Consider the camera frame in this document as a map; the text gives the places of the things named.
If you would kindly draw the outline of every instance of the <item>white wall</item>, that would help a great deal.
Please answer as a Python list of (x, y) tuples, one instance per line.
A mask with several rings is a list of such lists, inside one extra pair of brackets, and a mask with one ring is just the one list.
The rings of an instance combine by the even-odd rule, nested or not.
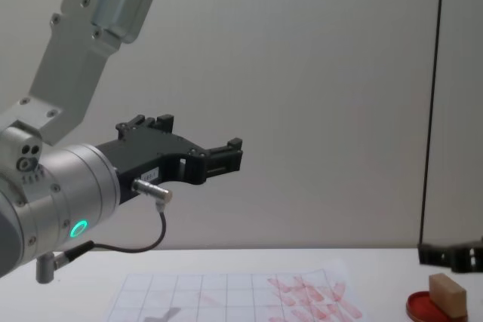
[(483, 2), (443, 0), (424, 241), (483, 235)]
[[(28, 90), (61, 0), (0, 0), (2, 109)], [(166, 247), (407, 246), (417, 241), (437, 0), (155, 0), (108, 62), (69, 143), (175, 115), (205, 147), (245, 140), (242, 171), (167, 185)], [(86, 238), (146, 244), (152, 203)]]

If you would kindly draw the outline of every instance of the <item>silver connector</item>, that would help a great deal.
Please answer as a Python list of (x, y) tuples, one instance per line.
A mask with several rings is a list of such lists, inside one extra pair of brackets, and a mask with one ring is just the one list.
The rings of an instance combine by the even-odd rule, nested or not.
[(132, 190), (133, 192), (139, 192), (140, 194), (150, 196), (157, 201), (160, 201), (161, 204), (167, 204), (173, 198), (172, 191), (160, 188), (159, 186), (153, 185), (147, 181), (142, 181), (141, 179), (135, 179), (133, 181)]
[(40, 284), (49, 284), (54, 280), (54, 272), (70, 263), (65, 253), (58, 254), (49, 252), (37, 258), (36, 276)]

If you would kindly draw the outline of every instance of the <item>grid paper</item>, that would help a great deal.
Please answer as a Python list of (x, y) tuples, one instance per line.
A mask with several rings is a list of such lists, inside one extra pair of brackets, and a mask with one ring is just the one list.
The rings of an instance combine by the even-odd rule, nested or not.
[(310, 273), (130, 274), (106, 322), (368, 322), (345, 266)]

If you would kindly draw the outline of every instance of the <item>black cable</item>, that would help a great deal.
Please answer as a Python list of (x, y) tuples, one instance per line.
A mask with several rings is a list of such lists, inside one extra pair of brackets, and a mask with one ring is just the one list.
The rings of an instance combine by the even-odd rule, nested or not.
[(131, 254), (144, 253), (149, 250), (153, 250), (163, 241), (163, 239), (165, 239), (165, 235), (166, 235), (166, 216), (164, 213), (160, 213), (159, 216), (161, 217), (161, 235), (159, 236), (157, 241), (155, 241), (153, 244), (149, 245), (148, 247), (129, 249), (129, 248), (114, 247), (112, 245), (106, 245), (106, 244), (94, 244), (94, 248), (101, 248), (105, 250), (112, 250), (114, 252), (131, 253)]
[(426, 160), (424, 163), (424, 181), (423, 181), (423, 204), (421, 205), (421, 224), (420, 224), (420, 240), (419, 244), (423, 243), (424, 235), (424, 219), (426, 212), (426, 193), (428, 189), (428, 172), (429, 172), (429, 152), (431, 150), (431, 132), (432, 132), (432, 110), (435, 103), (435, 86), (436, 86), (436, 71), (438, 69), (438, 50), (439, 50), (439, 28), (441, 25), (441, 8), (443, 0), (438, 0), (438, 16), (436, 18), (436, 40), (435, 53), (432, 61), (432, 83), (431, 83), (431, 99), (429, 101), (429, 120), (428, 120), (428, 137), (426, 139)]
[(72, 249), (66, 250), (64, 252), (64, 255), (69, 260), (69, 262), (73, 262), (80, 256), (83, 256), (87, 252), (93, 250), (94, 245), (95, 244), (93, 241), (88, 241), (87, 243), (83, 243), (81, 245), (78, 245), (77, 247), (73, 247)]

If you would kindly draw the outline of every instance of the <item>white table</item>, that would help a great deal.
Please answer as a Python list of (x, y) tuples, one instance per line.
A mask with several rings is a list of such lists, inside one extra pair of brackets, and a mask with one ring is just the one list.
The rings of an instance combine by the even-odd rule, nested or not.
[(416, 250), (173, 250), (140, 255), (92, 252), (58, 271), (47, 286), (35, 282), (31, 262), (0, 279), (2, 322), (104, 322), (129, 273), (267, 273), (314, 271), (342, 259), (374, 322), (407, 322), (410, 294), (428, 290), (428, 276), (448, 273), (468, 291), (470, 321), (483, 321), (483, 275), (451, 274), (418, 265)]

